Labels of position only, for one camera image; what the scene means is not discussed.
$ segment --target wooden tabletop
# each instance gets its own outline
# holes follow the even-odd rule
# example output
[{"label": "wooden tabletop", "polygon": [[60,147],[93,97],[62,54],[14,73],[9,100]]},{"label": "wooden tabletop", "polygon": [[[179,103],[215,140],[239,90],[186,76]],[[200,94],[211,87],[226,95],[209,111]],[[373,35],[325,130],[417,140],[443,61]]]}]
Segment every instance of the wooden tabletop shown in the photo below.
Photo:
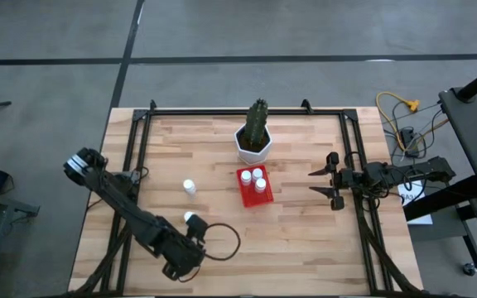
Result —
[{"label": "wooden tabletop", "polygon": [[[378,110],[357,110],[368,161],[389,161]],[[109,159],[109,171],[122,168],[132,113],[132,108],[111,112],[102,150]],[[227,262],[206,258],[193,281],[180,283],[163,276],[162,257],[155,259],[134,241],[125,294],[368,294],[351,193],[343,191],[345,208],[332,211],[325,196],[308,190],[308,186],[327,186],[327,177],[307,174],[325,166],[329,152],[343,156],[339,119],[319,115],[268,117],[273,146],[264,165],[274,202],[252,209],[243,207],[235,175],[237,169],[246,167],[237,157],[233,137],[244,120],[244,116],[152,117],[145,160],[150,175],[142,181],[139,207],[166,217],[182,232],[186,231],[186,211],[196,212],[209,224],[230,224],[238,230],[242,247]],[[353,135],[351,138],[356,148]],[[184,179],[195,182],[194,199],[183,190]],[[97,199],[93,194],[90,203]],[[411,283],[421,287],[399,199],[382,199],[379,216],[388,253]],[[104,202],[87,213],[70,290],[82,285],[104,256],[112,217],[113,210]],[[235,236],[225,228],[210,229],[205,239],[207,253],[218,257],[230,254],[236,246]],[[373,263],[381,280],[376,256]]]}]

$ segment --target red tray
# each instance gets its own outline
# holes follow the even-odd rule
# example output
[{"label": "red tray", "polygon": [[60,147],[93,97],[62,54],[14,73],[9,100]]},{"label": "red tray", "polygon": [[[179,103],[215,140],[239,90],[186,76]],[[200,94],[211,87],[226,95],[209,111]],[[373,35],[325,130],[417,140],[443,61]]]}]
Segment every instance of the red tray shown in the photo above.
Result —
[{"label": "red tray", "polygon": [[[261,171],[263,172],[263,179],[266,181],[266,189],[261,194],[255,191],[255,182],[253,182],[253,178],[252,182],[249,185],[243,185],[240,180],[240,175],[242,175],[242,171],[252,172],[255,169],[261,169]],[[240,188],[240,194],[242,195],[242,203],[244,204],[244,207],[249,208],[273,202],[272,187],[270,186],[270,180],[268,179],[268,174],[264,166],[251,166],[248,168],[238,169],[237,180],[238,186]]]}]

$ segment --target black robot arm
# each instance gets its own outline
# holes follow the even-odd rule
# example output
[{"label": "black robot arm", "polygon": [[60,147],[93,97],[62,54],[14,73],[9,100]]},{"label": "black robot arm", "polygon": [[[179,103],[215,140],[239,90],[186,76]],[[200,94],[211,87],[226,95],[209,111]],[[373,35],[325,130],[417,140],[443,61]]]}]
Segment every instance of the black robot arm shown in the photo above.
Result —
[{"label": "black robot arm", "polygon": [[132,174],[114,175],[105,170],[107,160],[97,151],[83,148],[65,164],[64,172],[78,185],[95,192],[126,221],[139,244],[154,257],[163,255],[163,274],[175,281],[199,267],[205,256],[207,223],[195,214],[188,220],[187,235],[166,219],[137,207],[133,200]]},{"label": "black robot arm", "polygon": [[330,207],[333,210],[344,208],[344,198],[340,190],[357,190],[369,196],[380,196],[384,191],[400,184],[409,184],[411,181],[442,181],[448,182],[455,176],[455,172],[448,165],[446,159],[434,157],[428,161],[410,166],[393,166],[385,162],[370,162],[362,171],[344,168],[339,171],[336,166],[340,163],[338,153],[331,152],[326,158],[325,168],[309,175],[331,174],[332,187],[310,187],[332,199]]}]

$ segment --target white paper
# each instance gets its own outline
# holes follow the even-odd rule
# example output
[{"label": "white paper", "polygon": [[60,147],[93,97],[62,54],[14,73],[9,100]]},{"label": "white paper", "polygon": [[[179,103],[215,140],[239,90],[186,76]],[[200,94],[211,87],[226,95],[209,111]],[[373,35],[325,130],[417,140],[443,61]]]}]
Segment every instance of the white paper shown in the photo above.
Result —
[{"label": "white paper", "polygon": [[[407,190],[404,184],[401,184],[398,186],[398,193],[404,198],[404,204],[403,206],[406,206],[406,204],[409,204],[413,201],[413,198],[415,198],[419,193],[421,193],[422,190],[422,181],[413,181],[412,182],[412,190]],[[424,194],[421,194],[417,199],[424,198]],[[431,221],[431,216],[425,215],[421,216],[418,219],[412,219],[407,224],[433,224]]]}]

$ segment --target white bottle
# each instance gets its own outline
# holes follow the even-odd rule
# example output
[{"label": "white bottle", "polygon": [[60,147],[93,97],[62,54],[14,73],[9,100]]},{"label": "white bottle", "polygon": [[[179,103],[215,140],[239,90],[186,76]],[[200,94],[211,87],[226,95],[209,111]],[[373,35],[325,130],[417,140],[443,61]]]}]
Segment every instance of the white bottle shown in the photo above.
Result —
[{"label": "white bottle", "polygon": [[242,174],[240,174],[240,181],[242,182],[242,185],[250,185],[250,183],[252,183],[252,173],[249,171],[242,171]]},{"label": "white bottle", "polygon": [[258,169],[258,168],[253,170],[252,177],[253,177],[253,181],[257,181],[257,180],[263,178],[263,171],[261,169]]},{"label": "white bottle", "polygon": [[185,192],[187,194],[189,194],[190,196],[195,196],[196,186],[195,182],[193,182],[191,179],[183,181],[183,188],[185,189]]},{"label": "white bottle", "polygon": [[185,222],[187,222],[190,219],[190,217],[193,216],[194,214],[195,214],[194,212],[187,211],[183,215],[183,219],[185,220]]},{"label": "white bottle", "polygon": [[266,181],[263,178],[255,182],[255,191],[257,191],[259,194],[264,192],[265,189],[266,189]]}]

